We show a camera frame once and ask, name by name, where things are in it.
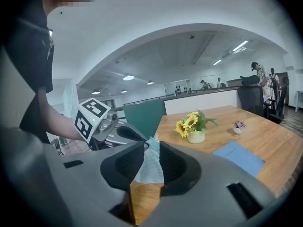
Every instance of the sunflower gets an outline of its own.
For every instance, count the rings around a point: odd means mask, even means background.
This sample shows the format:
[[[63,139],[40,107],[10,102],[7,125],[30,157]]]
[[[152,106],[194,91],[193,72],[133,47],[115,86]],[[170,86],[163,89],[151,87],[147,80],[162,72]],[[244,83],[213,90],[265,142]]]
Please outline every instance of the sunflower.
[[[178,132],[182,137],[185,137],[188,135],[186,127],[183,125],[183,122],[180,120],[176,123],[176,132]]]
[[[193,125],[195,125],[198,122],[198,117],[194,114],[190,115],[188,119],[185,121],[184,126],[186,128],[191,128]]]
[[[189,116],[192,116],[192,115],[197,115],[197,116],[199,116],[200,114],[199,114],[199,112],[192,112],[192,113],[188,114],[187,116],[189,117]]]

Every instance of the white desk partition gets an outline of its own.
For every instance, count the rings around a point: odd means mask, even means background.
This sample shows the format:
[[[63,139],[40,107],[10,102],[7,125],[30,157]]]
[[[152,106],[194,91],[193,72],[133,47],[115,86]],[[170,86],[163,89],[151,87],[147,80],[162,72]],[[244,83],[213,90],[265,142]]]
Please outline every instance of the white desk partition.
[[[223,106],[242,108],[237,90],[202,94],[164,101],[166,114],[181,114]]]

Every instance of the black office chair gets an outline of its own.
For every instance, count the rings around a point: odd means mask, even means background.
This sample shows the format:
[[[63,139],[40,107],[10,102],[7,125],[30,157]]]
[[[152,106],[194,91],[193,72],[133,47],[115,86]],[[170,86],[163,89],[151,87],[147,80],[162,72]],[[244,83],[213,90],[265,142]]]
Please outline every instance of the black office chair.
[[[243,86],[237,91],[242,109],[263,117],[263,90],[260,86],[251,86],[259,83],[259,77],[254,75],[246,78],[241,76],[241,78]]]
[[[266,105],[265,117],[267,119],[269,119],[270,121],[275,122],[277,124],[280,124],[284,118],[283,108],[284,108],[284,100],[286,97],[287,87],[288,86],[282,86],[281,96],[280,96],[280,99],[279,99],[279,102],[278,102],[276,108],[275,108],[276,100],[269,99],[269,101],[271,101],[272,104],[271,105],[265,104]]]

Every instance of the black t-shirt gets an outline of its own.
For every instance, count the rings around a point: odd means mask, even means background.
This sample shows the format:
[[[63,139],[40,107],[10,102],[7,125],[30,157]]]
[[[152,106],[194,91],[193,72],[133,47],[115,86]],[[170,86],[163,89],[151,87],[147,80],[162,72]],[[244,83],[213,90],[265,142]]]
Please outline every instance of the black t-shirt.
[[[42,122],[38,90],[53,90],[52,63],[54,44],[47,27],[42,0],[31,0],[16,17],[9,39],[7,53],[26,83],[36,93],[29,105],[20,128],[33,133],[43,143],[49,143]]]

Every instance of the person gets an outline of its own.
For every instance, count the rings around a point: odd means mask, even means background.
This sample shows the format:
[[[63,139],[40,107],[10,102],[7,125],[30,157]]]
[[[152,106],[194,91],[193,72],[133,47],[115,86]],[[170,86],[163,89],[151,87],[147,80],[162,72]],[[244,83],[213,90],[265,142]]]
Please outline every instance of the person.
[[[54,42],[47,27],[47,16],[61,6],[88,0],[28,0],[13,21],[4,41],[7,54],[25,82],[35,92],[20,128],[36,135],[43,143],[46,131],[60,137],[83,140],[73,120],[58,113],[47,101],[53,90],[52,62]]]
[[[221,87],[221,78],[218,78],[218,81],[217,81],[217,87]]]
[[[278,77],[278,75],[275,74],[274,68],[271,68],[270,72],[271,72],[271,74],[269,76],[270,76],[271,82],[273,84],[275,100],[277,100],[278,99],[278,89],[280,88],[279,77]]]
[[[200,82],[200,87],[201,87],[200,90],[212,88],[212,86],[208,82],[205,82],[204,80]]]
[[[260,79],[258,85],[262,87],[263,95],[267,98],[267,101],[268,99],[275,99],[274,91],[272,89],[272,82],[269,79],[269,70],[257,62],[253,62],[251,64],[251,70],[257,71],[257,76]]]

